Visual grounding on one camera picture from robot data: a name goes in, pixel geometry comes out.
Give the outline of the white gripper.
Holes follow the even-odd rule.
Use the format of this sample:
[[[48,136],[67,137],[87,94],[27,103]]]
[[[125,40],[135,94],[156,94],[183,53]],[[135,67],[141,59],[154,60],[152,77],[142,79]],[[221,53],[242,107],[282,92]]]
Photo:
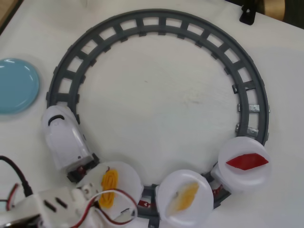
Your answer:
[[[27,197],[16,205],[22,218],[38,216],[39,228],[70,228],[79,220],[76,205],[84,205],[94,195],[101,192],[104,170],[91,170],[73,189],[62,187],[45,190]],[[104,211],[90,207],[83,212],[84,228],[123,228],[137,218],[137,208],[128,208],[115,219]]]

